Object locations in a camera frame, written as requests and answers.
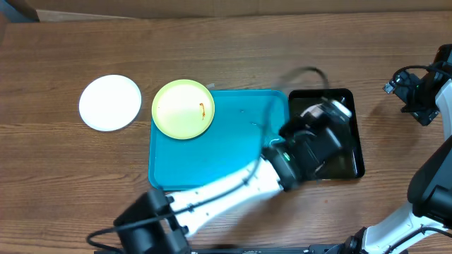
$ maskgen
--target wooden table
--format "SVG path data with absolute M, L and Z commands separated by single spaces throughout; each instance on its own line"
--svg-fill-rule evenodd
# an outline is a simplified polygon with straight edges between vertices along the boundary
M 340 243 L 406 201 L 412 175 L 442 144 L 441 119 L 421 127 L 382 87 L 395 70 L 428 64 L 450 43 L 452 13 L 363 13 L 228 19 L 8 24 L 0 48 L 0 252 L 91 253 L 85 236 L 150 187 L 150 106 L 165 83 L 270 87 L 318 66 L 355 96 L 366 165 L 360 181 L 307 183 L 221 217 L 194 246 Z M 102 133 L 78 115 L 91 81 L 134 80 L 143 103 L 127 128 Z M 307 84 L 305 78 L 301 83 Z M 320 87 L 317 82 L 299 88 Z M 102 238 L 118 244 L 114 235 Z M 450 253 L 433 236 L 413 253 Z

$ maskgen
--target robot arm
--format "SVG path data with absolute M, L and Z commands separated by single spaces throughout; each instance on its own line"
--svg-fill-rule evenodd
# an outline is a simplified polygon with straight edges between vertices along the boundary
M 435 63 L 442 63 L 442 69 L 450 73 L 451 52 L 452 44 L 440 47 L 433 66 Z M 390 81 L 384 90 L 394 91 L 407 104 L 402 111 L 410 112 L 422 125 L 430 123 L 438 114 L 437 112 L 441 112 L 446 142 L 411 180 L 408 202 L 385 220 L 364 232 L 362 249 L 368 254 L 383 254 L 388 251 L 399 254 L 416 242 L 436 233 L 426 231 L 416 234 L 422 227 L 447 230 L 452 226 L 452 171 L 450 170 L 452 168 L 452 80 L 438 73 L 429 73 L 422 79 L 413 74 L 401 73 L 398 78 L 404 80 L 404 83 L 409 86 L 398 87 Z

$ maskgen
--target black cable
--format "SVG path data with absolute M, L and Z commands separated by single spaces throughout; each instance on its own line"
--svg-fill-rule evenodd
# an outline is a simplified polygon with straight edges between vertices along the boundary
M 435 63 L 433 66 L 406 66 L 406 67 L 400 68 L 394 73 L 392 81 L 393 81 L 394 84 L 399 85 L 399 86 L 405 86 L 405 87 L 413 86 L 411 84 L 410 85 L 405 85 L 405 84 L 399 83 L 397 81 L 397 77 L 403 71 L 406 71 L 408 69 L 414 69 L 414 68 L 416 68 L 416 69 L 424 69 L 424 70 L 429 71 L 429 72 L 433 71 L 433 72 L 436 72 L 436 73 L 440 73 L 440 74 L 443 74 L 444 76 L 446 76 L 447 78 L 452 79 L 452 75 L 450 73 L 447 73 L 447 72 L 445 72 L 443 70 L 440 70 L 440 69 L 434 67 L 436 64 L 441 64 L 442 62 L 443 61 L 440 61 L 439 63 Z
M 288 74 L 286 74 L 280 78 L 280 81 L 278 83 L 276 83 L 276 87 L 284 86 L 285 84 L 289 83 L 291 80 L 295 79 L 297 76 L 299 76 L 303 73 L 306 73 L 307 71 L 313 71 L 313 72 L 318 73 L 318 75 L 322 78 L 323 86 L 325 87 L 325 89 L 329 88 L 329 82 L 328 82 L 328 79 L 326 78 L 326 74 L 323 71 L 321 71 L 320 69 L 318 69 L 317 67 L 312 67 L 312 66 L 296 68 L 296 69 L 290 71 Z M 273 102 L 274 102 L 274 100 L 271 100 L 269 103 L 267 103 L 267 106 L 264 109 L 264 112 L 270 112 L 271 107 L 273 106 Z M 184 212 L 193 211 L 197 207 L 200 207 L 202 205 L 205 205 L 205 204 L 208 204 L 215 200 L 218 200 L 220 198 L 223 198 L 223 197 L 229 195 L 230 193 L 233 193 L 236 190 L 240 189 L 241 187 L 248 185 L 248 182 L 251 180 L 251 178 L 254 177 L 254 174 L 257 172 L 257 170 L 259 168 L 259 164 L 261 163 L 262 147 L 264 146 L 265 139 L 266 139 L 266 133 L 268 130 L 268 126 L 270 125 L 270 117 L 269 116 L 270 116 L 270 114 L 264 114 L 264 116 L 263 116 L 262 133 L 261 133 L 261 140 L 259 143 L 259 154 L 258 154 L 257 161 L 254 164 L 253 170 L 251 170 L 249 175 L 245 179 L 243 179 L 241 183 L 239 183 L 235 187 L 225 191 L 224 193 L 221 193 L 219 195 L 208 198 L 202 202 L 196 203 L 195 205 L 190 205 L 188 207 L 185 207 L 184 209 L 177 210 L 175 212 L 171 212 L 169 214 L 163 214 L 163 215 L 159 215 L 159 216 L 156 216 L 156 217 L 153 217 L 150 219 L 144 219 L 139 222 L 128 223 L 128 224 L 125 224 L 122 226 L 115 226 L 115 227 L 111 227 L 108 229 L 101 229 L 101 230 L 92 232 L 91 234 L 86 236 L 86 242 L 88 244 L 90 244 L 91 246 L 94 246 L 97 248 L 103 248 L 105 250 L 110 250 L 110 251 L 116 252 L 118 254 L 124 254 L 124 252 L 121 249 L 118 249 L 118 248 L 115 248 L 112 246 L 107 246 L 102 243 L 98 243 L 96 241 L 93 241 L 92 238 L 103 235 L 103 234 L 109 234 L 109 233 L 119 232 L 119 231 L 123 231 L 123 230 L 127 230 L 127 229 L 133 229 L 133 228 L 136 228 L 139 226 L 144 226 L 146 224 L 159 222 L 162 219 L 167 219 L 169 217 L 173 217 L 173 216 L 176 216 L 176 215 L 184 213 Z
M 448 232 L 446 232 L 444 230 L 440 230 L 440 229 L 437 229 L 437 228 L 434 228 L 434 227 L 429 227 L 429 226 L 426 226 L 426 227 L 421 226 L 418 230 L 412 232 L 411 234 L 407 235 L 405 238 L 403 238 L 402 240 L 397 242 L 395 245 L 389 247 L 389 249 L 384 254 L 392 253 L 396 248 L 398 248 L 399 246 L 404 244 L 404 242 L 410 240 L 411 238 L 415 237 L 419 233 L 425 234 L 426 231 L 435 231 L 435 232 L 440 233 L 440 234 L 442 234 L 444 236 L 452 238 L 452 234 L 448 233 Z
M 289 73 L 285 74 L 284 76 L 282 76 L 280 78 L 278 87 L 294 80 L 296 77 L 298 77 L 301 74 L 306 73 L 308 71 L 317 73 L 320 76 L 320 78 L 322 79 L 323 88 L 330 89 L 330 83 L 328 82 L 326 74 L 321 69 L 314 67 L 314 66 L 299 67 L 299 68 L 291 70 Z

